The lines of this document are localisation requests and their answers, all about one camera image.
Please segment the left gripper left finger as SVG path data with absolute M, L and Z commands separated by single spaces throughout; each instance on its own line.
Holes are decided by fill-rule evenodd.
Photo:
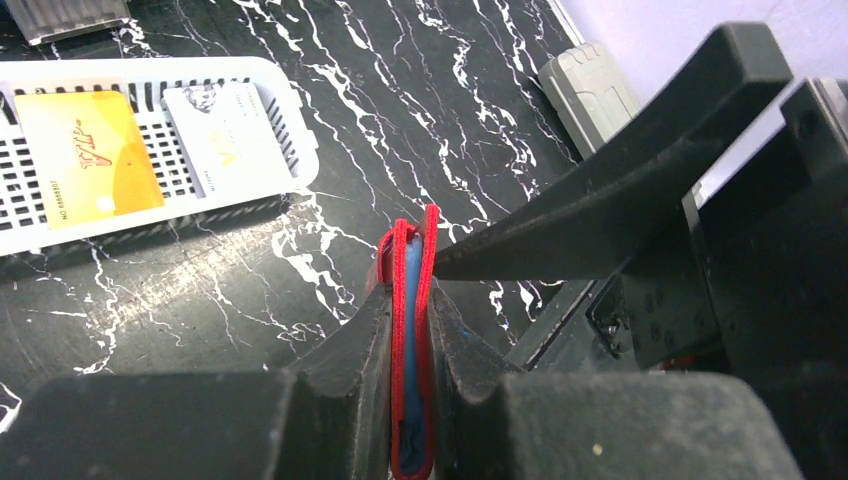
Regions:
M 274 370 L 66 377 L 1 437 L 5 479 L 383 479 L 390 291 Z

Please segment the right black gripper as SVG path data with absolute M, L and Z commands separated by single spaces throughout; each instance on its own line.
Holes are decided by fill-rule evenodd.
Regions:
M 726 22 L 595 154 L 439 251 L 443 280 L 619 271 L 792 80 L 763 22 Z M 532 371 L 703 371 L 749 383 L 803 475 L 847 475 L 847 84 L 804 81 L 783 127 L 620 273 L 560 290 L 508 354 Z

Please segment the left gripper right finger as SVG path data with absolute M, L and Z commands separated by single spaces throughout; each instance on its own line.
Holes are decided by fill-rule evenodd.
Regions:
M 798 479 L 763 402 L 716 374 L 527 372 L 430 295 L 439 479 Z

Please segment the red leather card holder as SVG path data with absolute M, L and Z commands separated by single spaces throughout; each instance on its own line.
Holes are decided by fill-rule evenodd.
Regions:
M 390 289 L 390 468 L 396 479 L 427 479 L 433 466 L 433 371 L 428 304 L 440 208 L 419 223 L 399 219 L 381 238 L 369 278 Z

